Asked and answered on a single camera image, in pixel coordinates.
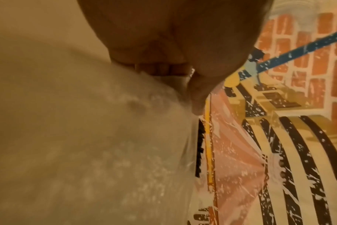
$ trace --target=blue line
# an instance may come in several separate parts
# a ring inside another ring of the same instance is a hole
[[[257,64],[257,73],[259,74],[261,72],[267,71],[274,67],[280,66],[291,60],[294,60],[303,55],[314,52],[317,49],[321,49],[335,42],[337,42],[337,32],[333,33],[332,35],[323,37],[317,41],[311,42],[307,45],[293,49],[292,51],[284,53],[278,57],[275,57],[270,60]],[[239,76],[240,76],[240,80],[245,80],[246,78],[251,77],[251,75],[246,70],[239,72]]]

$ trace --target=hand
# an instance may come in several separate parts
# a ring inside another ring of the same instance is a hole
[[[78,0],[113,61],[188,76],[193,112],[246,61],[273,0]]]

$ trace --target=plastic sheet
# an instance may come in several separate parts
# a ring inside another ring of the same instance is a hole
[[[276,0],[255,47],[207,100],[188,224],[337,225],[337,0]]]
[[[0,36],[0,224],[184,224],[198,129],[184,84]]]

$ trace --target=mural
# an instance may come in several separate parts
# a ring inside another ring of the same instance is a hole
[[[189,225],[337,225],[337,1],[271,18],[207,99]]]

